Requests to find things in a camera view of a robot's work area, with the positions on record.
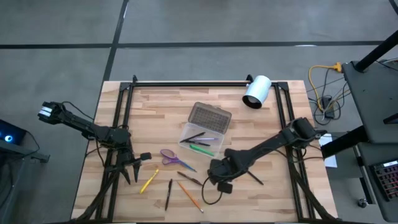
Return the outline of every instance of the orange pencil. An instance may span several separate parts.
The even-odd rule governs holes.
[[[180,182],[177,181],[177,183],[180,185],[180,187],[182,188],[182,190],[188,195],[188,197],[191,199],[191,201],[199,208],[199,210],[204,213],[203,209],[200,208],[198,202],[195,201],[195,199],[193,199],[193,197],[191,196],[191,194],[185,189],[185,187],[183,185],[180,184]]]

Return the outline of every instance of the gray tabletop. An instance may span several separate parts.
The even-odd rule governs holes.
[[[398,124],[383,123],[398,113],[398,71],[379,63],[373,63],[364,73],[346,63],[343,71],[369,140],[398,143]]]
[[[359,143],[358,149],[361,153],[366,172],[369,174],[374,196],[376,197],[383,218],[387,222],[398,222],[398,200],[387,202],[386,199],[384,199],[377,186],[376,179],[369,168],[369,166],[374,164],[398,159],[398,146],[396,144]]]

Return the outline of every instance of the green marker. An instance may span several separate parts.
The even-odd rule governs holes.
[[[195,145],[193,145],[193,144],[190,144],[189,147],[190,147],[191,149],[195,150],[195,151],[203,152],[203,153],[205,153],[205,154],[208,154],[209,156],[214,156],[214,153],[209,152],[209,151],[207,151],[207,150],[204,150],[204,149],[202,149],[202,148],[200,148],[200,147],[198,147],[198,146],[195,146]]]

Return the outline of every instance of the white paper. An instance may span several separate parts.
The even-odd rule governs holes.
[[[331,134],[324,134],[320,139],[319,139],[319,145],[324,146],[328,144],[329,142],[332,141]],[[333,167],[337,168],[337,161],[336,161],[336,156],[330,156],[325,159],[325,166],[326,167]]]

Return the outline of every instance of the keyboard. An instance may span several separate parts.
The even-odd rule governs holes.
[[[398,159],[371,166],[379,190],[389,202],[398,200]]]

